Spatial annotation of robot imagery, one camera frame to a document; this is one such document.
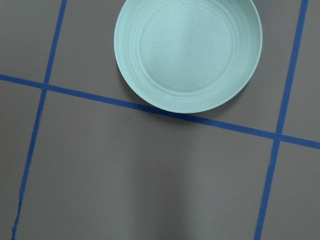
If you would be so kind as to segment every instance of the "blue line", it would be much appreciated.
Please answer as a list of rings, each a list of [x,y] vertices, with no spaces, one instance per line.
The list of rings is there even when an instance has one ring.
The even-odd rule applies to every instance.
[[[288,74],[285,81],[281,108],[280,108],[278,122],[276,126],[276,132],[275,132],[276,136],[273,141],[271,156],[270,156],[270,163],[269,163],[269,167],[268,167],[266,178],[265,178],[265,184],[264,184],[264,189],[263,189],[263,194],[261,199],[261,206],[260,206],[255,234],[254,234],[254,240],[260,240],[262,236],[271,186],[272,186],[276,163],[278,159],[281,137],[282,137],[285,121],[286,121],[291,89],[292,89],[297,61],[298,61],[298,55],[299,55],[299,50],[300,50],[300,45],[301,45],[301,40],[302,40],[302,35],[304,30],[307,8],[308,8],[308,0],[302,0],[298,22],[296,26],[296,32],[294,37],[294,43],[293,43],[292,54],[290,58]]]
[[[306,139],[302,139],[294,136],[282,135],[281,141],[290,143],[290,144],[296,144],[296,145],[308,147],[308,148],[320,149],[320,142],[306,140]]]
[[[16,234],[17,234],[19,220],[20,220],[20,214],[21,214],[21,208],[22,208],[22,205],[24,202],[24,195],[25,195],[25,190],[26,190],[27,181],[28,181],[29,170],[30,170],[32,157],[34,154],[34,149],[35,149],[35,145],[36,145],[36,141],[37,141],[37,135],[38,135],[39,125],[40,125],[41,115],[42,115],[45,101],[46,101],[47,86],[48,86],[49,80],[50,80],[52,66],[53,66],[53,62],[54,62],[54,58],[55,58],[55,51],[57,49],[57,44],[58,44],[58,40],[59,40],[62,21],[64,18],[65,9],[66,9],[66,4],[67,4],[67,0],[62,0],[60,10],[59,10],[58,19],[57,19],[57,24],[55,27],[54,36],[53,36],[53,40],[52,40],[52,46],[51,46],[49,60],[48,60],[47,68],[46,68],[46,73],[45,73],[44,83],[43,83],[41,96],[40,96],[40,100],[39,100],[39,105],[38,105],[38,109],[36,112],[36,117],[35,117],[34,126],[33,126],[33,130],[32,130],[29,150],[28,150],[28,154],[27,154],[27,158],[26,158],[26,162],[25,162],[25,166],[24,166],[24,172],[23,172],[23,176],[22,176],[22,180],[21,180],[20,191],[19,191],[18,210],[17,210],[15,221],[14,221],[14,225],[12,227],[11,240],[16,239]]]
[[[66,95],[71,95],[83,99],[88,99],[88,100],[93,100],[97,102],[102,102],[102,103],[107,103],[111,105],[116,105],[116,106],[121,106],[129,109],[135,109],[147,113],[152,113],[152,114],[157,114],[161,116],[166,116],[170,118],[175,118],[175,119],[180,119],[180,120],[185,120],[193,123],[198,123],[198,124],[203,124],[207,126],[212,126],[212,127],[217,127],[221,129],[226,129],[226,130],[231,130],[235,132],[240,132],[240,133],[245,133],[245,134],[250,134],[250,135],[255,135],[258,137],[263,137],[263,138],[268,138],[268,139],[274,139],[275,134],[273,132],[269,131],[263,131],[251,127],[246,127],[246,126],[240,126],[236,124],[231,124],[231,123],[226,123],[222,121],[217,121],[217,120],[211,120],[199,116],[194,116],[194,115],[189,115],[189,114],[182,114],[182,113],[174,113],[174,112],[169,112],[165,111],[153,106],[146,106],[146,105],[141,105],[133,102],[128,102],[128,101],[123,101],[123,100],[118,100],[106,96],[100,96],[100,95],[95,95],[87,92],[82,92],[82,91],[77,91],[77,90],[72,90],[68,88],[63,88],[59,86],[53,86],[49,85],[48,86],[48,91],[53,91],[61,94],[66,94]]]
[[[42,83],[0,74],[0,80],[41,89]]]

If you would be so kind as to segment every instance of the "grid square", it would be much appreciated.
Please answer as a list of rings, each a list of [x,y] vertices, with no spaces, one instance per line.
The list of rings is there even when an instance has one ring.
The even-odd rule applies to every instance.
[[[0,239],[11,238],[40,90],[0,81]]]
[[[122,78],[113,36],[124,0],[71,0],[65,13],[51,83],[129,102],[147,104]],[[233,100],[201,117],[274,132],[295,37],[300,0],[256,0],[264,34],[252,80]]]
[[[17,239],[252,239],[271,145],[48,92]]]
[[[320,150],[282,143],[262,240],[320,239]]]
[[[0,74],[43,82],[60,0],[0,2]]]
[[[291,99],[284,126],[289,136],[320,142],[320,2],[309,1]]]

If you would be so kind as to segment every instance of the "plate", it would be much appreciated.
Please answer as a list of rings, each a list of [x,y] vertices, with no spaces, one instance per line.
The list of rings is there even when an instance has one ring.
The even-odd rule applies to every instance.
[[[114,31],[123,78],[175,113],[218,107],[244,88],[263,34],[252,0],[127,0]]]

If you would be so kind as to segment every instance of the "round plate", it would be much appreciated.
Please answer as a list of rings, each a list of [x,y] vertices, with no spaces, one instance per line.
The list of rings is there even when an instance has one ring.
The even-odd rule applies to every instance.
[[[262,50],[252,0],[127,0],[114,52],[129,86],[176,113],[213,109],[249,81]]]

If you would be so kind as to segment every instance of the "dish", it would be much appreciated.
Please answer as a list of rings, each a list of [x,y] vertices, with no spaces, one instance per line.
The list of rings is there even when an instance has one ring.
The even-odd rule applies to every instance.
[[[170,112],[218,107],[243,89],[262,51],[252,0],[127,0],[114,53],[128,85]]]

